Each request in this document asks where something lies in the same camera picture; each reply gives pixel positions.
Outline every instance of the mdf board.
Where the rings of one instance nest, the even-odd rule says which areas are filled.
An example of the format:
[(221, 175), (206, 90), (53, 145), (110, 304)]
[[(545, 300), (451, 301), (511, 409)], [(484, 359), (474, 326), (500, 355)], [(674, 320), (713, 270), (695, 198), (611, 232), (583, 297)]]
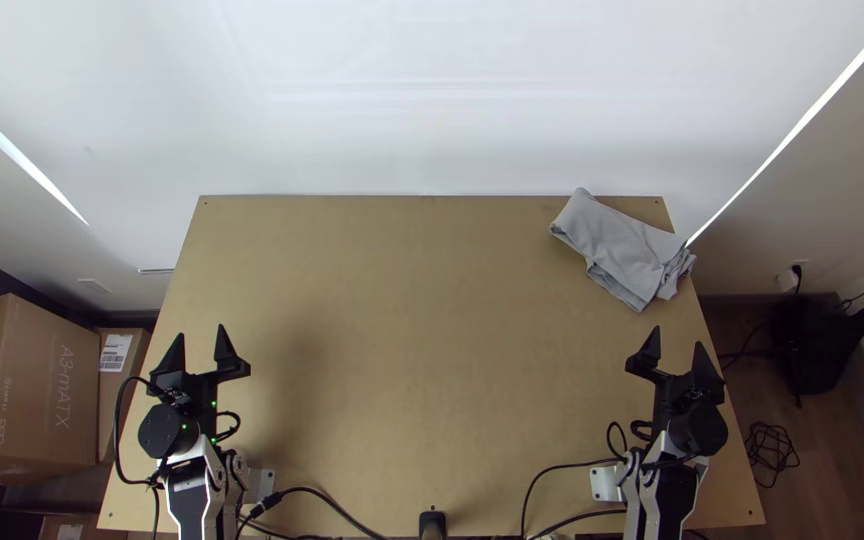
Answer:
[[(601, 200), (671, 230), (661, 199)], [(219, 410), (242, 417), (228, 443), (274, 468), (280, 489), (322, 488), (388, 536), (414, 536), (432, 505), (450, 534), (518, 534), (535, 473), (608, 457), (609, 422), (650, 418), (653, 386), (624, 363), (653, 326), (668, 372), (689, 369), (695, 341), (713, 352), (689, 278), (638, 314), (585, 276), (582, 257), (548, 232), (565, 202), (203, 197), (142, 373), (178, 332), (188, 370), (213, 369), (223, 323), (252, 364), (219, 389)], [(153, 404), (136, 392), (122, 437), (134, 478), (154, 468), (135, 435)], [(729, 441), (689, 525), (762, 523), (731, 403), (720, 409)], [(159, 530), (174, 531), (162, 504)], [(603, 508), (587, 470), (557, 471), (533, 491), (528, 530)], [(149, 530), (152, 511), (144, 488), (113, 474), (100, 526)], [(564, 531), (619, 531), (623, 519)], [(361, 534), (304, 494), (260, 521), (290, 535)]]

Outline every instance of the white wall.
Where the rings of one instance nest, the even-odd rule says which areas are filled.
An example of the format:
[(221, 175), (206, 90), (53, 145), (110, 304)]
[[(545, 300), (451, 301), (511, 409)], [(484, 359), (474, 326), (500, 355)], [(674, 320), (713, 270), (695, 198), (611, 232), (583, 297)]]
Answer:
[(688, 234), (863, 45), (864, 0), (0, 0), (0, 129), (92, 225), (38, 227), (0, 171), (0, 267), (157, 307), (135, 269), (217, 193), (584, 185)]
[(864, 65), (692, 247), (702, 294), (778, 293), (802, 258), (804, 291), (864, 276)]

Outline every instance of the black device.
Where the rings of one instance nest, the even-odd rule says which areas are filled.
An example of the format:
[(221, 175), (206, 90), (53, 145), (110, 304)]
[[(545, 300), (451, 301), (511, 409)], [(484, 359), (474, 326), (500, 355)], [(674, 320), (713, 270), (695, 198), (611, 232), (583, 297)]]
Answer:
[(771, 317), (772, 348), (762, 355), (776, 361), (789, 391), (800, 396), (835, 388), (864, 337), (864, 308), (852, 315), (819, 300), (794, 296)]

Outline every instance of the wooden floor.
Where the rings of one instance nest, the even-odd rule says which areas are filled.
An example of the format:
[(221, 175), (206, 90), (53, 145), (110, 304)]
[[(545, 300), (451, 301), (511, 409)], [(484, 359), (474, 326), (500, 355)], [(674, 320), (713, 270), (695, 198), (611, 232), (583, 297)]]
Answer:
[[(719, 354), (739, 350), (765, 318), (761, 307), (749, 305), (706, 302), (703, 312)], [(782, 425), (801, 465), (783, 472), (772, 489), (759, 487), (766, 525), (703, 531), (706, 536), (713, 540), (864, 539), (864, 432), (845, 386), (803, 397), (799, 409), (765, 360), (744, 359), (725, 376), (741, 435), (747, 435), (756, 421)]]

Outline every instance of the gray towel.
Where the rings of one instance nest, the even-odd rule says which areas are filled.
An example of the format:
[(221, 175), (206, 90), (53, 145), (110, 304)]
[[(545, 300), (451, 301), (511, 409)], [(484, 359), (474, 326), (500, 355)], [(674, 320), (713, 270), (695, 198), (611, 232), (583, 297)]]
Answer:
[(695, 264), (685, 238), (650, 227), (575, 190), (549, 231), (585, 257), (590, 278), (641, 312), (656, 296), (669, 300)]

